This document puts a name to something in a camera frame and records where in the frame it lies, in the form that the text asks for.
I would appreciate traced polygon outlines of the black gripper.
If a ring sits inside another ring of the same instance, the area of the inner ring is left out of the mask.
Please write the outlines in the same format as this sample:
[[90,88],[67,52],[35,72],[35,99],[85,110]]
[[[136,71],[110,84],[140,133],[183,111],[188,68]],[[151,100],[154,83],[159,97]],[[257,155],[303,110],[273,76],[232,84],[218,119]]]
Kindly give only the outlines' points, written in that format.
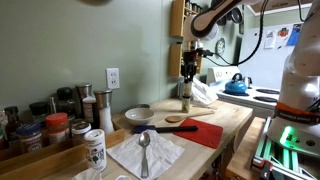
[[196,69],[197,69],[196,60],[197,60],[196,51],[189,51],[189,52],[183,53],[181,74],[184,76],[184,82],[188,82],[188,80],[189,82],[192,82],[192,78],[196,74]]

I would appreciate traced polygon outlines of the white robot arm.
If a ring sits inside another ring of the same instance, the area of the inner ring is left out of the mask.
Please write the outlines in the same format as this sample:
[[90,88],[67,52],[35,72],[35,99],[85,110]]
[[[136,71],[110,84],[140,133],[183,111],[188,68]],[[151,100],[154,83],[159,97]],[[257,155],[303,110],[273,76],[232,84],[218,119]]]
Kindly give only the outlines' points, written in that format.
[[[183,24],[181,74],[193,80],[199,42],[211,40],[218,31],[217,21],[241,4],[260,0],[213,0],[211,7],[188,16]],[[267,135],[284,148],[320,157],[320,0],[313,0],[297,43],[286,58],[279,99]]]

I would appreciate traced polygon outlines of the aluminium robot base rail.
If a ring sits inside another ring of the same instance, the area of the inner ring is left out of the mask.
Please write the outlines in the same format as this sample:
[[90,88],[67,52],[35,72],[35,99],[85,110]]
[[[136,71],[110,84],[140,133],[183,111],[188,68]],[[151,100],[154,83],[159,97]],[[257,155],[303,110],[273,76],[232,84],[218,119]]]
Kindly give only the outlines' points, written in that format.
[[262,180],[319,180],[319,160],[283,148],[267,136],[271,118],[263,121],[250,168]]

